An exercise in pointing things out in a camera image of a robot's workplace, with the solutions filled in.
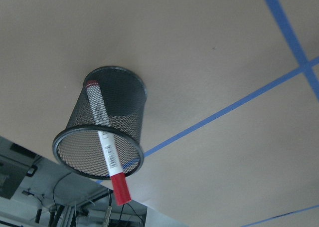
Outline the black mesh pen cup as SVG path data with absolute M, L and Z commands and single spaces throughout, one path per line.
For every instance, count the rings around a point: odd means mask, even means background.
M 126 177 L 144 161 L 140 146 L 147 89 L 123 67 L 104 66 L 90 72 L 65 130 L 52 144 L 55 158 L 71 171 L 97 180 L 109 180 L 99 132 L 114 137 Z

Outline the red and white marker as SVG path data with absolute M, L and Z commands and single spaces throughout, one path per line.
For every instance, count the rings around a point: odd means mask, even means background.
M 95 124 L 109 127 L 109 116 L 98 81 L 89 80 L 85 87 Z M 130 202 L 132 199 L 118 156 L 114 134 L 106 131 L 98 131 L 98 136 L 102 146 L 109 176 L 114 188 L 116 202 L 118 205 L 124 205 Z

